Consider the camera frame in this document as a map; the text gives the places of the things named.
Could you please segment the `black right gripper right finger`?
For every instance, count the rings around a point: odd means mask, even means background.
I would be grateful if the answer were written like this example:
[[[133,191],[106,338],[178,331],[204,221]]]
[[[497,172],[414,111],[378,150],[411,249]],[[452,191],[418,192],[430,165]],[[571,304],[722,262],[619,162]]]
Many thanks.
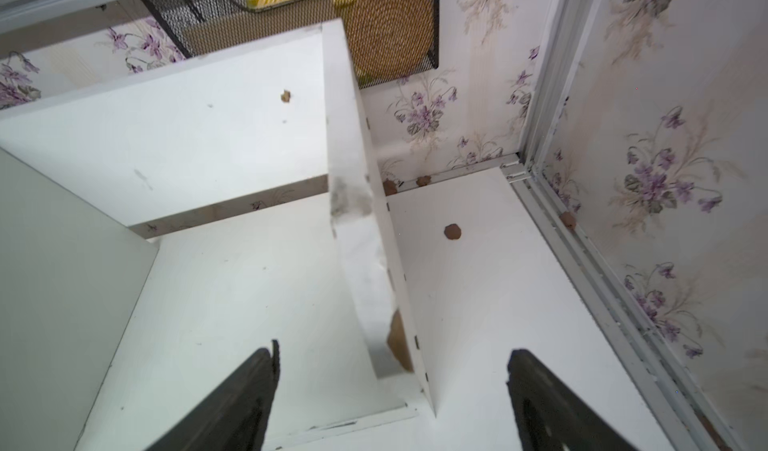
[[[507,371],[524,450],[634,448],[529,350],[513,350]]]

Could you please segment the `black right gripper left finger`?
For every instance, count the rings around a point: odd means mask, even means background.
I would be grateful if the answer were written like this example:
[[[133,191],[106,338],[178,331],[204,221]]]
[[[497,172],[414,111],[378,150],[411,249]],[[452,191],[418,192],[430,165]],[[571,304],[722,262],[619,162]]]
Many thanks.
[[[151,451],[260,450],[280,378],[280,346],[259,348]]]

